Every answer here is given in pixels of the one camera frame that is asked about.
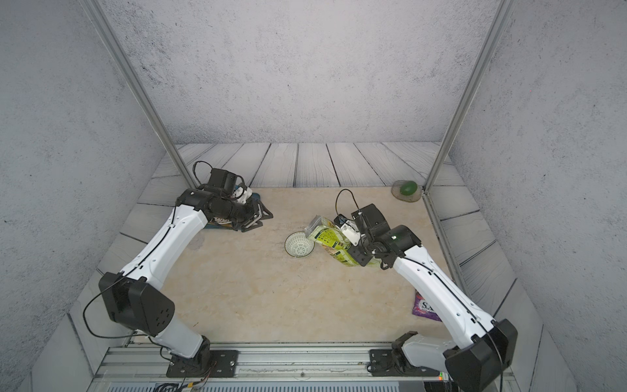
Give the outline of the green oats bag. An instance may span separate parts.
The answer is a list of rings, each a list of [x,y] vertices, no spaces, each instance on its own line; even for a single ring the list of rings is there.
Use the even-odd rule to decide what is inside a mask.
[[[340,227],[348,220],[343,215],[339,215],[335,220],[316,216],[306,227],[305,235],[310,240],[320,244],[330,256],[344,266],[360,266],[349,255],[349,249],[353,245],[340,231]],[[375,266],[378,261],[373,259],[367,266]]]

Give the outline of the white patterned breakfast bowl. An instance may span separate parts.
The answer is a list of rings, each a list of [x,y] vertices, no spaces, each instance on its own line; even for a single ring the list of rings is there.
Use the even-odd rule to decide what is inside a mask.
[[[314,246],[315,242],[310,240],[303,231],[290,234],[284,243],[286,253],[295,258],[310,255],[314,250]]]

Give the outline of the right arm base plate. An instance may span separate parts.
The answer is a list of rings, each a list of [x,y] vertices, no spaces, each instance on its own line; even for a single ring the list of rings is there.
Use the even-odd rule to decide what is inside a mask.
[[[411,365],[402,351],[382,349],[369,351],[367,371],[374,377],[439,377],[440,372]]]

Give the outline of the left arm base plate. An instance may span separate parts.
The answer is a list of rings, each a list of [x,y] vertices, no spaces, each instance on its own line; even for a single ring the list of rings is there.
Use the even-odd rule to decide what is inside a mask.
[[[166,371],[167,378],[234,377],[239,351],[200,351],[192,359],[174,355]]]

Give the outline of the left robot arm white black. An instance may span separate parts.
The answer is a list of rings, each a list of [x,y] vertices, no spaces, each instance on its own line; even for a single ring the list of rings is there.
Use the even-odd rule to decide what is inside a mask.
[[[161,290],[201,230],[218,225],[246,233],[273,216],[240,175],[214,168],[206,183],[176,199],[164,225],[132,261],[117,273],[102,275],[95,297],[103,300],[111,322],[168,349],[173,364],[207,362],[210,341],[178,319],[175,303]]]

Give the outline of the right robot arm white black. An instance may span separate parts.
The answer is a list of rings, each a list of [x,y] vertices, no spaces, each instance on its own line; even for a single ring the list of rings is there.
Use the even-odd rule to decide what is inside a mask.
[[[399,373],[428,368],[447,373],[463,391],[484,391],[512,364],[518,331],[511,321],[494,319],[443,272],[421,240],[405,225],[395,228],[374,205],[353,212],[359,241],[349,252],[365,265],[380,260],[384,270],[404,277],[449,331],[448,341],[409,332],[392,345],[392,367]]]

